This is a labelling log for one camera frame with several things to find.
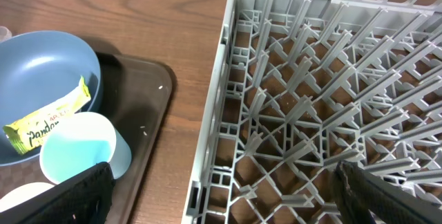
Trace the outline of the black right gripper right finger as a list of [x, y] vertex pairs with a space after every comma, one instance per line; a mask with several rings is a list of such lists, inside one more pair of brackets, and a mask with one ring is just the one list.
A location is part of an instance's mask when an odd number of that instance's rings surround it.
[[385, 223], [441, 222], [441, 210], [434, 205], [372, 175], [355, 162], [338, 162], [331, 173], [331, 194], [344, 224], [373, 224], [376, 216]]

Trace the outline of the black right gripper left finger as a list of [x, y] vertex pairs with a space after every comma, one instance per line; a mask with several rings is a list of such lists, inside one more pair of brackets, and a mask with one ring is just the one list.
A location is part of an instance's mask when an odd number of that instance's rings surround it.
[[112, 205], [115, 179], [100, 162], [48, 191], [1, 213], [2, 223], [104, 224]]

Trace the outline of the white cup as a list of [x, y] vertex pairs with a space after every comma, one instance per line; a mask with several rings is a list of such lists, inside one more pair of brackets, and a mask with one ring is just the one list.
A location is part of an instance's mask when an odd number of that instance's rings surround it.
[[131, 165], [128, 143], [111, 121], [94, 112], [76, 113], [62, 120], [41, 148], [39, 164], [44, 176], [59, 184], [99, 164], [110, 165], [113, 178]]

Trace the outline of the small bowl of rice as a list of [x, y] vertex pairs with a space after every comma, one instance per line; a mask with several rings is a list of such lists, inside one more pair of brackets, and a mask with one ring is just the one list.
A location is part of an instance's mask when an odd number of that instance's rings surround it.
[[22, 185], [11, 192], [7, 193], [1, 199], [1, 212], [11, 209], [17, 205], [20, 205], [35, 196], [38, 196], [49, 189], [53, 188], [54, 185], [50, 183], [35, 182]]

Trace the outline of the yellow green snack wrapper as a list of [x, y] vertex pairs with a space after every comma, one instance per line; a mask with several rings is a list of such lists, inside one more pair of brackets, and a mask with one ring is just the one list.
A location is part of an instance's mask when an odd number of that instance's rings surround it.
[[50, 103], [12, 124], [3, 126], [3, 131], [15, 151], [24, 155], [40, 147], [59, 122], [78, 112], [89, 103], [91, 95], [83, 76], [78, 86], [67, 95]]

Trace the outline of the blue plate bowl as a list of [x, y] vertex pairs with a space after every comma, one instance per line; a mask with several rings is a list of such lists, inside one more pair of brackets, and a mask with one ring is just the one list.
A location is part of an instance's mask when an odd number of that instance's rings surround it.
[[25, 162], [39, 155], [37, 147], [18, 154], [3, 126], [62, 98], [83, 76], [91, 100], [81, 111], [97, 111], [102, 103], [102, 72], [98, 57], [79, 37], [42, 30], [1, 42], [1, 165]]

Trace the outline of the grey dishwasher rack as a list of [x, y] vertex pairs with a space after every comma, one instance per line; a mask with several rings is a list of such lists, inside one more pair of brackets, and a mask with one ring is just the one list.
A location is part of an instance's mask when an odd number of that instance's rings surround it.
[[348, 160], [441, 206], [441, 0], [227, 0], [183, 223], [340, 223]]

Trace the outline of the dark brown serving tray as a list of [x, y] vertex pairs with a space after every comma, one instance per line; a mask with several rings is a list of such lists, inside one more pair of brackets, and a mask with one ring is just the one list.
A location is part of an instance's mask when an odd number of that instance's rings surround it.
[[153, 144], [173, 90], [166, 68], [156, 62], [99, 53], [104, 94], [99, 113], [106, 116], [131, 148], [132, 161], [113, 190], [107, 223], [128, 223]]

